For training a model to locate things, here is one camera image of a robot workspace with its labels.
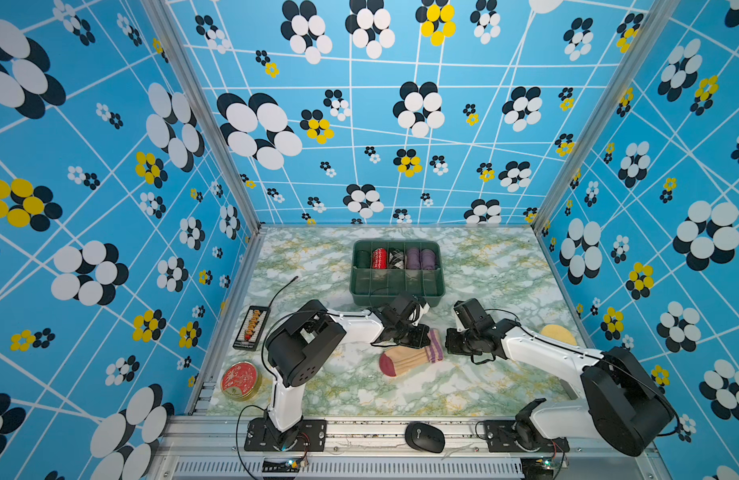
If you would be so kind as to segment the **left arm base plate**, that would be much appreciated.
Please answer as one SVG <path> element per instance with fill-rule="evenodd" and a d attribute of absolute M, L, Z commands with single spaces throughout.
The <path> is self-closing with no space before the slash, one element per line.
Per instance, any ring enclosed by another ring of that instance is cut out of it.
<path fill-rule="evenodd" d="M 323 452 L 327 434 L 325 420 L 303 419 L 286 431 L 277 430 L 267 417 L 247 424 L 243 450 L 248 452 Z"/>

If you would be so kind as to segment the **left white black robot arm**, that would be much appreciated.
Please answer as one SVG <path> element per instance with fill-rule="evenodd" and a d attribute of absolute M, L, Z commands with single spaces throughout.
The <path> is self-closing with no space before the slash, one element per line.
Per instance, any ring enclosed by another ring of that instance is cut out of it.
<path fill-rule="evenodd" d="M 283 316 L 282 323 L 264 340 L 266 364 L 275 379 L 266 412 L 268 426 L 277 434 L 296 429 L 302 420 L 305 384 L 342 344 L 429 346 L 429 326 L 421 322 L 427 312 L 429 304 L 423 298 L 403 292 L 381 307 L 361 312 L 330 310 L 313 299 Z"/>

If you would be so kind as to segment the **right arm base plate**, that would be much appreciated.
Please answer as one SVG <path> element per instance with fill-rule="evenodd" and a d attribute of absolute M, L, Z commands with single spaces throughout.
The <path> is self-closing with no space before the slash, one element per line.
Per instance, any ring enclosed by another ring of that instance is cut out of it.
<path fill-rule="evenodd" d="M 531 453 L 557 454 L 569 453 L 571 448 L 565 438 L 535 439 L 521 444 L 521 436 L 515 430 L 513 420 L 485 420 L 479 421 L 475 427 L 477 437 L 487 442 L 487 449 L 491 453 Z"/>

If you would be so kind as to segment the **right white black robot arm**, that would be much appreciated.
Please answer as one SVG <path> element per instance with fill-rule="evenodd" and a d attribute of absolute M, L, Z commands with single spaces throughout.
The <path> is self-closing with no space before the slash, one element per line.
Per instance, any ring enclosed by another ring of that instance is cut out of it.
<path fill-rule="evenodd" d="M 459 325 L 447 330 L 445 347 L 475 365 L 497 359 L 527 364 L 564 382 L 575 399 L 537 398 L 513 421 L 511 434 L 525 451 L 549 441 L 587 438 L 637 457 L 679 419 L 659 386 L 624 347 L 583 348 L 527 329 L 511 312 L 494 320 L 479 300 L 455 302 Z"/>

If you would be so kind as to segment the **beige purple striped sock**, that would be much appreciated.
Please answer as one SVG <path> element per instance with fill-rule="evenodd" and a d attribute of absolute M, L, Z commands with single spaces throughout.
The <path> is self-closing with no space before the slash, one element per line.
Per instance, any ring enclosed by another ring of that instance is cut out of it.
<path fill-rule="evenodd" d="M 431 329 L 427 336 L 431 344 L 421 349 L 395 346 L 385 350 L 379 357 L 381 373 L 387 377 L 399 377 L 419 366 L 443 361 L 443 346 L 439 332 Z"/>

